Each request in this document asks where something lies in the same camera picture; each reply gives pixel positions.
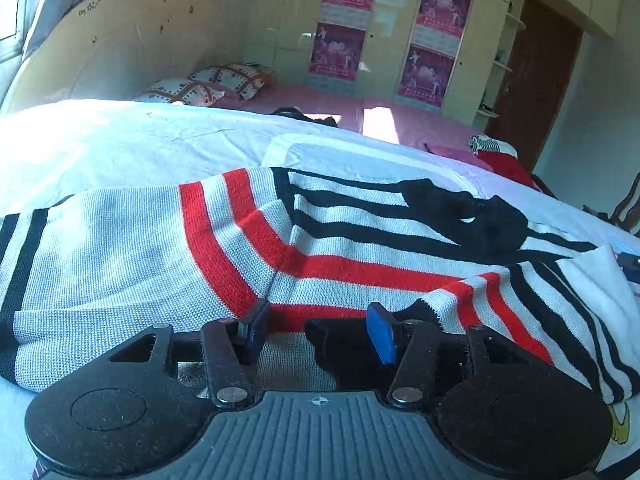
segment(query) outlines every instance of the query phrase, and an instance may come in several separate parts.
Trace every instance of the screw head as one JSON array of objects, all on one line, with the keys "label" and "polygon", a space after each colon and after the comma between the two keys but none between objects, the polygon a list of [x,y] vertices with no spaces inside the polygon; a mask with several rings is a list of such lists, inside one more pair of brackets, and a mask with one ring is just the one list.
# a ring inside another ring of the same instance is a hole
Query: screw head
[{"label": "screw head", "polygon": [[393,397],[395,402],[399,402],[400,404],[411,404],[412,402],[418,402],[422,399],[422,392],[418,388],[404,386],[393,390],[391,397]]},{"label": "screw head", "polygon": [[218,390],[216,393],[216,397],[220,402],[224,402],[225,404],[233,404],[235,402],[242,402],[249,396],[249,393],[243,389],[238,388],[237,386],[228,386],[227,388],[222,388]]}]

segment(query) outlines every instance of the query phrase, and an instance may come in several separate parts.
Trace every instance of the shelf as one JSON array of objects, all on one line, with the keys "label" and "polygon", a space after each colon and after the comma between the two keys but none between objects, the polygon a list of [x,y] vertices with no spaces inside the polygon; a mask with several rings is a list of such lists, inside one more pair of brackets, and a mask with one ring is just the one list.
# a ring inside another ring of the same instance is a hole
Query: shelf
[{"label": "shelf", "polygon": [[500,115],[490,112],[489,110],[478,110],[476,112],[478,115],[482,115],[482,117],[489,117],[490,119],[497,119]]},{"label": "shelf", "polygon": [[510,12],[507,12],[507,18],[509,18],[510,20],[513,20],[514,22],[516,22],[518,24],[518,28],[521,28],[522,30],[527,28],[527,25],[525,25],[524,22],[519,17],[515,16],[514,14],[511,14]]},{"label": "shelf", "polygon": [[513,72],[513,70],[511,70],[511,68],[509,68],[508,66],[502,64],[500,61],[494,61],[494,65],[495,66],[499,66],[501,69],[506,70],[507,72]]}]

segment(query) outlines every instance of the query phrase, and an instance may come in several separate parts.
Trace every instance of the red stripe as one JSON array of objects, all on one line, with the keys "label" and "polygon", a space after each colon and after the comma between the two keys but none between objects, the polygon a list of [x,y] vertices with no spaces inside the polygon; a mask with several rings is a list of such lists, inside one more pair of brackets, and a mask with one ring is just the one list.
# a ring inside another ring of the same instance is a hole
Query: red stripe
[{"label": "red stripe", "polygon": [[310,318],[365,317],[367,311],[358,308],[327,305],[295,305],[271,303],[270,332],[302,332]]},{"label": "red stripe", "polygon": [[449,283],[442,287],[443,290],[453,294],[458,300],[458,319],[465,330],[471,325],[482,325],[476,310],[474,309],[474,288],[465,282]]},{"label": "red stripe", "polygon": [[255,208],[251,183],[246,170],[224,174],[236,225],[260,257],[273,269],[298,279],[321,278],[336,282],[371,285],[395,290],[430,292],[460,278],[419,270],[399,269],[383,264],[359,262],[343,256],[318,254],[307,256],[293,245],[285,244]]},{"label": "red stripe", "polygon": [[242,317],[257,298],[213,234],[202,184],[183,184],[179,190],[184,233],[193,259],[220,300]]},{"label": "red stripe", "polygon": [[486,297],[489,306],[507,327],[513,341],[543,361],[553,364],[551,355],[546,347],[531,336],[520,318],[516,316],[513,310],[509,308],[509,305],[505,303],[500,293],[500,274],[497,272],[486,272],[485,274],[481,274],[481,277],[486,279]]}]

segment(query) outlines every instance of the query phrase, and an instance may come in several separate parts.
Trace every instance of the white bed sheet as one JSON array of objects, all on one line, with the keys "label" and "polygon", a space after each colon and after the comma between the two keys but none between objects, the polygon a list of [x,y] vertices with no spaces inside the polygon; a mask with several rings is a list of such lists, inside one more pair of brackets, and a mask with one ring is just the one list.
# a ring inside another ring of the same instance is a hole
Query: white bed sheet
[{"label": "white bed sheet", "polygon": [[[129,102],[66,101],[0,121],[0,216],[97,187],[178,184],[259,165],[371,182],[430,178],[480,198],[499,195],[530,221],[640,254],[638,238],[456,160],[288,118]],[[0,480],[31,474],[35,458],[22,427],[32,397],[0,379]],[[640,401],[628,404],[640,425]],[[601,466],[640,447],[639,430],[632,423],[625,449],[610,444]]]}]

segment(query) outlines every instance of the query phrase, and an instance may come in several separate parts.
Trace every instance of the striped sweater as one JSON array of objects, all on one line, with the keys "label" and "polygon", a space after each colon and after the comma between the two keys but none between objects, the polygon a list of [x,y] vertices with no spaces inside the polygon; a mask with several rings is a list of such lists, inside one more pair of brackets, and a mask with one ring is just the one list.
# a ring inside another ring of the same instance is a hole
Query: striped sweater
[{"label": "striped sweater", "polygon": [[284,168],[92,190],[6,216],[0,374],[39,391],[153,323],[198,330],[263,297],[271,330],[286,333],[423,298],[446,332],[485,324],[605,402],[640,388],[640,315],[610,248],[497,196]]}]

